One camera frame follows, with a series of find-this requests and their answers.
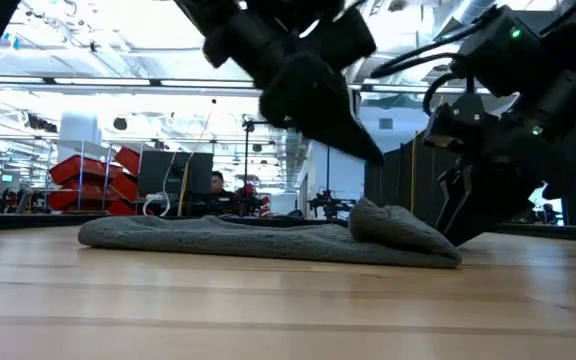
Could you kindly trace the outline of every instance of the person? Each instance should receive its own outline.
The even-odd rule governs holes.
[[[224,175],[219,171],[212,172],[212,182],[210,184],[212,194],[218,197],[233,197],[235,194],[224,190]]]

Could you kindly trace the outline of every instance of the wood grain surface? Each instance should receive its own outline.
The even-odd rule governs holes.
[[[76,234],[0,232],[0,359],[576,359],[576,242],[486,234],[428,270]]]

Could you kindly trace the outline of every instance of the folded cloth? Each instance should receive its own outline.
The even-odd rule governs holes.
[[[348,229],[336,224],[250,226],[214,216],[106,217],[84,224],[79,242],[109,249],[428,268],[455,268],[461,263],[446,238],[403,208],[379,208],[362,199],[349,217]]]

